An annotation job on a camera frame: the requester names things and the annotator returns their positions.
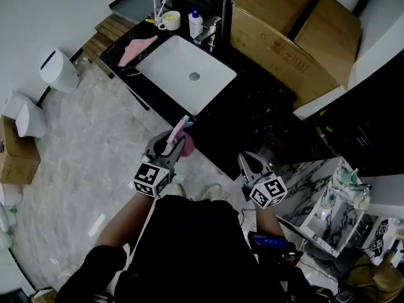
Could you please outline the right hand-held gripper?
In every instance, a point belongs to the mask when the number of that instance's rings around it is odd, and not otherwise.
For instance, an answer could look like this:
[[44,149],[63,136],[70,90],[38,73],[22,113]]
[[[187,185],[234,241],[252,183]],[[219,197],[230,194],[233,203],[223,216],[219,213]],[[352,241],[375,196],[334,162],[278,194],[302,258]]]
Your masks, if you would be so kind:
[[242,192],[246,201],[252,200],[260,208],[269,208],[279,204],[287,195],[288,191],[282,178],[270,172],[270,165],[264,158],[249,151],[242,151],[237,160],[245,179],[260,176],[243,184]]

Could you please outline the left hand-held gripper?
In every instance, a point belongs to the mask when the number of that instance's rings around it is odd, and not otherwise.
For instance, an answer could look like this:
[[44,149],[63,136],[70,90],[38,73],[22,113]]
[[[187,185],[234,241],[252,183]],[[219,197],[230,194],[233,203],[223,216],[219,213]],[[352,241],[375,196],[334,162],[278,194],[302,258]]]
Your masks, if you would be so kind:
[[134,188],[138,192],[156,198],[172,182],[175,176],[174,165],[185,147],[186,137],[167,142],[171,132],[164,131],[148,142],[146,154],[142,155],[140,166],[133,177]]

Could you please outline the pink spray bottle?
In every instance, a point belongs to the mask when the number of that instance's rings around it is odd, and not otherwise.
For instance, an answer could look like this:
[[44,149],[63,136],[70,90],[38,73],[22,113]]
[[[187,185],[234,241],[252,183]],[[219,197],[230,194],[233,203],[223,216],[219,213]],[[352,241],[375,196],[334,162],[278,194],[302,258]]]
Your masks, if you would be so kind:
[[188,128],[193,125],[190,117],[185,115],[172,130],[170,136],[167,139],[167,145],[171,148],[175,146],[175,143],[179,141],[182,137],[184,137],[185,145],[181,152],[181,157],[188,157],[194,151],[194,141],[192,137],[185,132],[185,128]]

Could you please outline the person's right forearm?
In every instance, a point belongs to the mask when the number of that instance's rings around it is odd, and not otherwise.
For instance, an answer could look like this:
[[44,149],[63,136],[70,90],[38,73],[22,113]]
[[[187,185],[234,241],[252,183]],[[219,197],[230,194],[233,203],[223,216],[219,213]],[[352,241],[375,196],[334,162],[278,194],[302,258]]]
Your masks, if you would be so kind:
[[261,235],[275,235],[278,237],[284,237],[285,234],[283,233],[273,208],[268,207],[263,209],[258,205],[254,206],[256,212],[257,232]]

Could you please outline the person's left forearm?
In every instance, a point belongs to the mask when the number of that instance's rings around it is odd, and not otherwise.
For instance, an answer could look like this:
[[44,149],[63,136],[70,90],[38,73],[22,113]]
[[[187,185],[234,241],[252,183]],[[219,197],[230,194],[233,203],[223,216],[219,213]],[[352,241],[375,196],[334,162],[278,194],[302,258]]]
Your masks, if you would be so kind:
[[122,248],[137,243],[154,201],[151,196],[136,193],[104,227],[95,247]]

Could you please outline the white pump bottle blue cap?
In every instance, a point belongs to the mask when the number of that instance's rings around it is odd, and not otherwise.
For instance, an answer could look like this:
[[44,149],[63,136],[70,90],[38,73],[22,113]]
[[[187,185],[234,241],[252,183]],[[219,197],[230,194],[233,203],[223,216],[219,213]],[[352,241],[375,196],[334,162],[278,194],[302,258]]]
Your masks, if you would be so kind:
[[191,12],[188,14],[188,22],[190,36],[195,39],[203,32],[203,18],[198,7],[191,8]]

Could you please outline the person's right shoe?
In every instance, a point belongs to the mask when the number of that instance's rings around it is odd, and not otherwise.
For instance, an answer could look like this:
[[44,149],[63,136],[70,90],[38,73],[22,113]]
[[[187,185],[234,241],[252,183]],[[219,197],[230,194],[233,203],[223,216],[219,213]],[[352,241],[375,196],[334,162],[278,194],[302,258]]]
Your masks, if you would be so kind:
[[211,185],[202,195],[201,200],[220,201],[222,200],[222,187],[219,184]]

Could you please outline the white marbled vanity unit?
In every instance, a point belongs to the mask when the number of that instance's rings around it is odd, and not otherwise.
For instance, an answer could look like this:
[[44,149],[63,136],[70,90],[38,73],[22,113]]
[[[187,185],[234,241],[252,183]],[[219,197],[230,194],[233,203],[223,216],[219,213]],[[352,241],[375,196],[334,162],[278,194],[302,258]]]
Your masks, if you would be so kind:
[[275,212],[296,234],[338,257],[365,210],[354,208],[356,195],[369,195],[370,185],[341,182],[342,170],[354,170],[343,157],[285,166],[281,177],[288,193]]

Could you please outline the black marble vanity table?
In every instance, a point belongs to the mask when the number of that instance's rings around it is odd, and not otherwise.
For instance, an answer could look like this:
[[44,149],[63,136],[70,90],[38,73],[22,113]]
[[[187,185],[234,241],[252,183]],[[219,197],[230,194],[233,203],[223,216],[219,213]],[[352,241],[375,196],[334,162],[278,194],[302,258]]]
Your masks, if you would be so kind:
[[[188,111],[135,67],[174,35],[191,41],[185,21],[174,32],[160,31],[142,21],[100,56],[133,95],[171,126],[175,126]],[[156,42],[126,67],[118,66],[132,39],[152,36],[158,37]],[[193,138],[197,150],[234,181],[240,174],[238,154],[242,151],[258,152],[269,138],[275,122],[285,114],[292,114],[297,97],[269,72],[225,42],[218,43],[207,54],[234,70],[236,76],[199,114],[191,117],[194,124],[186,132]]]

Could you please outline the black device with blue screen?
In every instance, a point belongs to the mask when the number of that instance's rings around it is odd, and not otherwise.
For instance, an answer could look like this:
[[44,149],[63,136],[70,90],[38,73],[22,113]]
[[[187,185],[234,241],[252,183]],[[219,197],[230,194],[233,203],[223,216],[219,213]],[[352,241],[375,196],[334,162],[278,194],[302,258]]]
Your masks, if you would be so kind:
[[303,255],[303,252],[285,237],[260,235],[250,231],[247,239],[252,252],[258,256],[259,261],[265,263],[295,266]]

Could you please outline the white rectangular sink basin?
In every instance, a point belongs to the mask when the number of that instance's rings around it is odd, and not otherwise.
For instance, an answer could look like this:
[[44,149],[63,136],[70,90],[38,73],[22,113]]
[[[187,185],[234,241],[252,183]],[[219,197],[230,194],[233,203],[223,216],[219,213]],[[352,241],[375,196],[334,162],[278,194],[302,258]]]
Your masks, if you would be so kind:
[[237,73],[199,47],[174,35],[136,69],[191,115],[198,115]]

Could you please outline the green cup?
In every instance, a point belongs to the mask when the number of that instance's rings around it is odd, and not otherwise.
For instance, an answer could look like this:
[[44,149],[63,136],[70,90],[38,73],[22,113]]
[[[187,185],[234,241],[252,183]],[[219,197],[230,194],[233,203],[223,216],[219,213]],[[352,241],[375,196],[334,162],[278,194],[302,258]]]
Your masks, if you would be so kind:
[[340,178],[341,182],[345,185],[357,185],[358,184],[358,170],[345,170],[343,169]]

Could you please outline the pink cloth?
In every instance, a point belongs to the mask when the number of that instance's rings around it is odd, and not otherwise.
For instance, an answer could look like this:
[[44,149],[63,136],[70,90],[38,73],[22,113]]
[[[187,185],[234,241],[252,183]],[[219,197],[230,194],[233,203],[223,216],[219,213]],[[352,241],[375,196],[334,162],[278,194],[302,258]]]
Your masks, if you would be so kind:
[[157,39],[158,39],[157,35],[148,39],[132,39],[129,45],[125,48],[124,54],[122,55],[118,63],[118,66],[119,67],[127,66],[135,57],[139,56]]

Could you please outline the person's black clothing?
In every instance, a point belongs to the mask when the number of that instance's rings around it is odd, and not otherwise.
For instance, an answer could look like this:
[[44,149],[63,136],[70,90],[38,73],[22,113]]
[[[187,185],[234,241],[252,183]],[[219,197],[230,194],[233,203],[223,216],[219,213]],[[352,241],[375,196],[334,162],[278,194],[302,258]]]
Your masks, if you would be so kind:
[[59,290],[56,303],[314,303],[292,266],[259,264],[226,201],[167,195],[154,201],[137,243],[97,246]]

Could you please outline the cream cup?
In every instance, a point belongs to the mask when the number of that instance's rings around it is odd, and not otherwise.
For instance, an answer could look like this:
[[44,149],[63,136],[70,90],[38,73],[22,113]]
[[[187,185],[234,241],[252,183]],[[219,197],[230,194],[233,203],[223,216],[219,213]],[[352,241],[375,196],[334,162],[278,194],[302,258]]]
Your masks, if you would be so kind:
[[353,200],[353,207],[358,210],[366,210],[369,207],[370,196],[365,194],[356,195]]

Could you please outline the dark cabinet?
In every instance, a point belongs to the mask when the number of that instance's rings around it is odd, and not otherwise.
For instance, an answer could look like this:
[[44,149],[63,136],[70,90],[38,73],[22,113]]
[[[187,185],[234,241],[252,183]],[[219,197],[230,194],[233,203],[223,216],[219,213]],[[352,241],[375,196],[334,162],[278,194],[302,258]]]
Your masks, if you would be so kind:
[[404,174],[404,49],[306,122],[361,176]]

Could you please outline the chrome faucet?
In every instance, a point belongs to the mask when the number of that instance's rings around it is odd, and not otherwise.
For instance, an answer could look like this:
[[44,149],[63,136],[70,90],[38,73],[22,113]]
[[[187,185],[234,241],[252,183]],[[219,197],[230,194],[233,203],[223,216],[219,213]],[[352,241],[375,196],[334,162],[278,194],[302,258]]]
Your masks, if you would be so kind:
[[204,30],[194,38],[194,43],[197,45],[206,44],[209,52],[212,52],[218,41],[221,39],[222,18],[219,16],[212,16],[210,19],[206,20],[202,26],[204,27]]

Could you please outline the white mug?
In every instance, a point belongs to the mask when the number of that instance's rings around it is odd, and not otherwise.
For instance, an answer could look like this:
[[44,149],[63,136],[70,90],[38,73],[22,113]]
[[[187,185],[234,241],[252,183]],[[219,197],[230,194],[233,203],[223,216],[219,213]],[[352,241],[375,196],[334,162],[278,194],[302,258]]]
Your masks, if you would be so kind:
[[159,30],[174,31],[181,25],[181,14],[178,11],[168,11],[161,17],[161,21],[158,24]]

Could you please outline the wooden steps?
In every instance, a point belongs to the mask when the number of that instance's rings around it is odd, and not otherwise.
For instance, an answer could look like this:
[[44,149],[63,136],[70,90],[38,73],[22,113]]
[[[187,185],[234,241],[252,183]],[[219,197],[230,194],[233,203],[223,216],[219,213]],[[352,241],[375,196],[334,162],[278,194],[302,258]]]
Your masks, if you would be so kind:
[[113,78],[114,74],[102,62],[100,56],[134,27],[133,22],[111,14],[95,27],[95,34],[82,47],[90,62],[94,62],[109,78]]

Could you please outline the white bin with black slot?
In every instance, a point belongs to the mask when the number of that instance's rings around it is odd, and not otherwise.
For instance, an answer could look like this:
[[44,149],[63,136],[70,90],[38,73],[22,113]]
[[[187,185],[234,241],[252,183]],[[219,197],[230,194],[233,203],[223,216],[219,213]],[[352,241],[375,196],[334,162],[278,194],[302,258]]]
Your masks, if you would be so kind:
[[80,82],[77,69],[59,49],[49,54],[40,66],[39,73],[46,84],[64,93],[75,91]]

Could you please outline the plain white bin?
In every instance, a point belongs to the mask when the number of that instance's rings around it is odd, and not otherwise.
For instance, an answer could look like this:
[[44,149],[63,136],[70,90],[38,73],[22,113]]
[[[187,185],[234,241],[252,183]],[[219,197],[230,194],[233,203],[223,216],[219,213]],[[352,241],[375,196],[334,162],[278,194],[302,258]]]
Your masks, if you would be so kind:
[[25,102],[16,118],[16,128],[19,137],[43,138],[46,134],[47,123],[41,108],[31,101]]

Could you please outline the large cardboard box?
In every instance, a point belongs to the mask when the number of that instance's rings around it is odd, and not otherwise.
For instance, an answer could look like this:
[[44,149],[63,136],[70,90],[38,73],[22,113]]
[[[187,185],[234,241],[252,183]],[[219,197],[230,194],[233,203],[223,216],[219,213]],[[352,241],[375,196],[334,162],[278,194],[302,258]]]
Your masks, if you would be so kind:
[[360,38],[336,0],[232,0],[230,43],[292,90],[296,108],[347,88]]

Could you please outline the small cardboard box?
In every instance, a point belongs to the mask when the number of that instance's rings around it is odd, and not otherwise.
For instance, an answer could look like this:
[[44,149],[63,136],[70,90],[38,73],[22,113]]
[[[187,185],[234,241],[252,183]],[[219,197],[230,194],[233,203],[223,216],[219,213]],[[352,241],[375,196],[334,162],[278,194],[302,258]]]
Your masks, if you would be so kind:
[[30,185],[40,164],[33,137],[19,137],[15,120],[0,118],[0,183]]

